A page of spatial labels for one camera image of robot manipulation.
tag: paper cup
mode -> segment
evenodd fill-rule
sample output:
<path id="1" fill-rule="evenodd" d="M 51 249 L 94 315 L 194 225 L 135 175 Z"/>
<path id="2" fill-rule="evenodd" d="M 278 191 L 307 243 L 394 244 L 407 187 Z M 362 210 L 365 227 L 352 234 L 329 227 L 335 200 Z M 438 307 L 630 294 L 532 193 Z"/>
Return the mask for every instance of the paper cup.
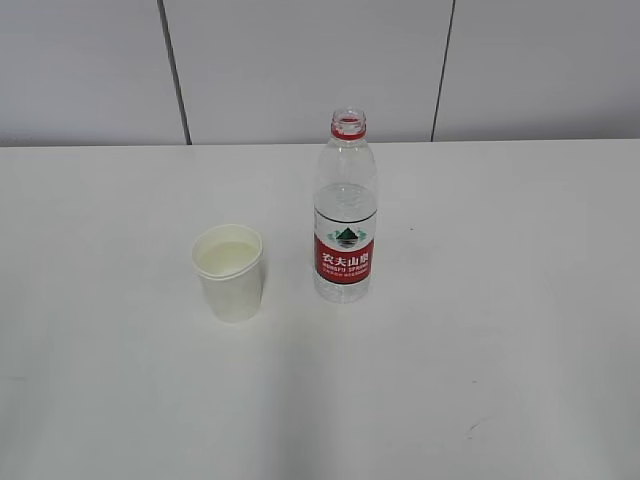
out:
<path id="1" fill-rule="evenodd" d="M 262 297 L 262 238 L 244 225 L 219 225 L 200 235 L 191 253 L 207 303 L 223 322 L 253 317 Z"/>

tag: table surface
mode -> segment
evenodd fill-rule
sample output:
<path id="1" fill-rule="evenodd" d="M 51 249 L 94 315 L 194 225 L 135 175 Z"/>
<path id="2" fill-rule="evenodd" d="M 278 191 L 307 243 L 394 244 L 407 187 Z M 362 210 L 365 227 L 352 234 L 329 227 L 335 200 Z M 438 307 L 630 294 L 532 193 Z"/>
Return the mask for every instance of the table surface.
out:
<path id="1" fill-rule="evenodd" d="M 640 142 L 373 145 L 345 306 L 320 148 L 0 150 L 0 478 L 638 478 Z M 189 259 L 227 222 L 267 261 L 233 326 Z"/>

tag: green logo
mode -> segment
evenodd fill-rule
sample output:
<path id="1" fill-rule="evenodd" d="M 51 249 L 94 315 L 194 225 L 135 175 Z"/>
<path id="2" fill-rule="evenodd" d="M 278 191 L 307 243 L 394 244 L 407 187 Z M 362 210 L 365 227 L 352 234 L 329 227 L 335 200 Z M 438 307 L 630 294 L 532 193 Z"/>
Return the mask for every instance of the green logo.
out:
<path id="1" fill-rule="evenodd" d="M 353 248 L 358 243 L 363 242 L 367 238 L 367 232 L 357 229 L 354 233 L 349 227 L 345 228 L 342 232 L 336 230 L 333 233 L 327 235 L 330 242 L 340 245 L 342 248 Z"/>

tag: water bottle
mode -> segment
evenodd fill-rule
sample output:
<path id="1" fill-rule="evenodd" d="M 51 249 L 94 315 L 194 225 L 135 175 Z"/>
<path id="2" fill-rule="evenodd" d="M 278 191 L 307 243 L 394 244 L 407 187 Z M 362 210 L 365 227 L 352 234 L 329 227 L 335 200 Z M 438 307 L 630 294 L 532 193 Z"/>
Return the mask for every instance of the water bottle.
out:
<path id="1" fill-rule="evenodd" d="M 369 290 L 377 173 L 366 133 L 362 110 L 336 110 L 318 160 L 314 282 L 317 292 L 335 303 L 355 302 Z"/>

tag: bottle neck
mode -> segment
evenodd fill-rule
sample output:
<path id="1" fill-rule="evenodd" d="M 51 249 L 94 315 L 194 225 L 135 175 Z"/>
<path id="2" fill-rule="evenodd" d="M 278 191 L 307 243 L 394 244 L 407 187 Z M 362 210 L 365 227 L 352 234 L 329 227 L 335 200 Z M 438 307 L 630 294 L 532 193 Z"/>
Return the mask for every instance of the bottle neck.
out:
<path id="1" fill-rule="evenodd" d="M 359 138 L 357 140 L 342 140 L 341 138 L 337 138 L 333 135 L 329 138 L 329 143 L 340 147 L 340 148 L 356 148 L 363 147 L 367 144 L 367 140 L 365 137 Z"/>

